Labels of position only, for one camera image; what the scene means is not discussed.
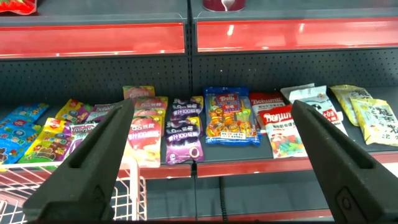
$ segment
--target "red container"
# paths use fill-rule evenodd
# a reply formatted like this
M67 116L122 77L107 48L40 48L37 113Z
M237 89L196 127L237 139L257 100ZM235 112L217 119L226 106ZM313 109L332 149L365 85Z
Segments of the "red container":
M210 11L239 11L246 0L203 0L203 7Z

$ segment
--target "store shelf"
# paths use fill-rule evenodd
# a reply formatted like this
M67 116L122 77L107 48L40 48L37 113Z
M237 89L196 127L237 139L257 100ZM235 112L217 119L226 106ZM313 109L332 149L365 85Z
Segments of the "store shelf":
M312 170L224 178L229 221L290 220L330 217L328 205ZM220 220L218 178L197 179L199 220Z
M251 0L239 12L191 5L199 53L398 46L396 0Z
M184 0L43 0L0 15L0 58L181 54Z
M373 98L386 100L395 114L398 114L398 87L367 88ZM333 93L328 93L337 111L343 111ZM344 127L348 136L370 153L382 164L398 162L398 147L381 144L365 145L359 127L353 126L344 114ZM264 172L287 172L312 169L308 158L273 159L271 145L267 136L261 140L261 146L234 147L207 145L202 138L205 162L197 166L198 177L221 175L256 174Z
M193 178L147 180L148 220L195 219L195 206Z

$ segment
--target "blue candy bag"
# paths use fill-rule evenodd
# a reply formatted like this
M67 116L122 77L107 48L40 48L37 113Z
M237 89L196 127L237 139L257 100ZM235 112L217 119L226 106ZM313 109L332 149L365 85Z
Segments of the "blue candy bag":
M13 117L16 119L21 119L29 123L33 123L38 120L38 118L47 110L49 106L45 103L34 103L30 105L18 106L11 114L7 117Z
M12 116L0 125L0 164L14 164L35 141L41 127Z
M205 88L206 143L260 145L246 87Z

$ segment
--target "wire basket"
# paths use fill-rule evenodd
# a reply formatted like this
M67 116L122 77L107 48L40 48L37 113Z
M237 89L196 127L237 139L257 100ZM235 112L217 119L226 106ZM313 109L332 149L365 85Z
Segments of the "wire basket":
M25 223L22 205L62 162L0 166L0 223ZM111 198L114 220L147 220L146 182L137 162L123 158Z

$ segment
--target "snack package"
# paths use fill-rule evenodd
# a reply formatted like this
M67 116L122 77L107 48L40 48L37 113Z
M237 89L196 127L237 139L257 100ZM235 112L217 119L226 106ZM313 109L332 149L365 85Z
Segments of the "snack package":
M91 124L69 124L70 132L72 134L72 143L65 155L68 157L80 145L80 143L87 137L89 133L97 126L96 123Z
M0 129L0 164L16 163L38 136L39 125L9 117Z
M199 140L200 133L199 117L187 118L183 122L168 121L166 126L166 164L179 164L189 159L204 161Z
M169 98L166 96L138 97L136 99L136 109L163 109L167 110Z
M70 99L57 113L55 119L80 124L86 121L92 111L92 106Z
M174 99L172 103L171 121L197 117L203 110L203 97L193 96L189 100Z
M14 117L15 119L21 119L29 123L33 123L49 108L45 103L34 103L31 105L18 106L11 114L7 117Z
M205 107L207 144L260 145L248 88L207 87Z
M155 96L155 87L153 86L124 86L124 99L131 98L132 102L136 102L136 98L140 96Z
M366 144L398 146L398 120L384 100L351 99Z
M42 132L19 163L63 161L73 137L69 122L47 118Z
M336 95L351 124L359 126L350 98L372 99L372 96L364 88L351 85L337 85L330 87L330 89Z
M116 103L105 104L105 105L94 105L94 111L92 111L85 122L100 122L105 116L116 106Z
M36 12L37 0L0 0L0 12L29 15Z
M166 110L163 110L163 109L136 109L136 110L134 110L134 116L161 116L162 117L162 137L163 137Z
M133 117L124 156L132 156L140 168L160 167L161 116Z
M274 158L307 156L291 111L292 105L287 105L259 112Z
M295 100L300 100L311 105L328 121L332 122L338 129L340 129L340 131L347 135L347 131L341 122L342 117L338 115L335 107L326 95L326 86L294 90L290 93L289 97L289 101L292 103L294 103Z
M251 107L256 115L257 122L261 134L266 134L266 126L259 116L260 111L270 110L278 106L285 106L284 100L280 93L250 93Z

